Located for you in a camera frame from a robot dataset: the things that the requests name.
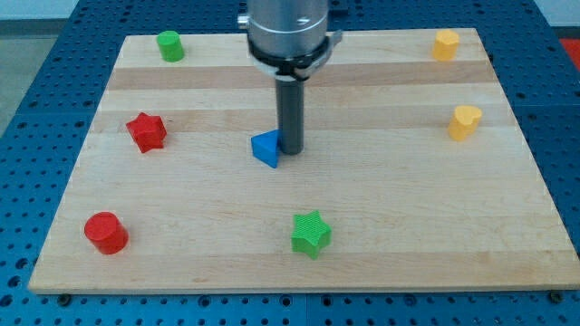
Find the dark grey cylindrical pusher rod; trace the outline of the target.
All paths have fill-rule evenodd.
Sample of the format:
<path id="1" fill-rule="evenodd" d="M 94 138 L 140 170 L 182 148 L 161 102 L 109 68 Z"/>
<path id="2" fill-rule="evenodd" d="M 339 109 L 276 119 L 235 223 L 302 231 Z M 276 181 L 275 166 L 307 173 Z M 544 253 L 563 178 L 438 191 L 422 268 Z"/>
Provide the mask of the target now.
<path id="1" fill-rule="evenodd" d="M 275 81 L 279 146 L 287 155 L 304 148 L 304 84 L 301 81 Z"/>

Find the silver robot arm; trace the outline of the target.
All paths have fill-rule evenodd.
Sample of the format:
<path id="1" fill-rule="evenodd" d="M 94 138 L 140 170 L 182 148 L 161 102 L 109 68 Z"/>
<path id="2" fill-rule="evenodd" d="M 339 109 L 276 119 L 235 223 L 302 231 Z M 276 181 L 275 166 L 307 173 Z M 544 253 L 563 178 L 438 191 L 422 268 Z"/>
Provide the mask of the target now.
<path id="1" fill-rule="evenodd" d="M 278 145 L 287 155 L 304 149 L 305 82 L 343 38 L 327 31 L 328 15 L 326 0 L 247 0 L 237 17 L 254 65 L 275 80 Z"/>

